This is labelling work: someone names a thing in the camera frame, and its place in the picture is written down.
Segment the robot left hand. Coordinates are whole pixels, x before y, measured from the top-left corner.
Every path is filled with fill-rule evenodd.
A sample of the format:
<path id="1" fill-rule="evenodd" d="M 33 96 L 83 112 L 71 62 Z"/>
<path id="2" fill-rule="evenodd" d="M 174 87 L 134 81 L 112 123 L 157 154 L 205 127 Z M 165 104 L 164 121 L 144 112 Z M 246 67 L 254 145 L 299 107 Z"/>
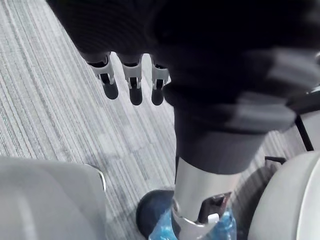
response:
<path id="1" fill-rule="evenodd" d="M 150 54 L 169 71 L 176 163 L 244 171 L 271 131 L 289 128 L 289 100 L 320 79 L 317 0 L 50 0 L 81 56 L 125 63 Z"/>

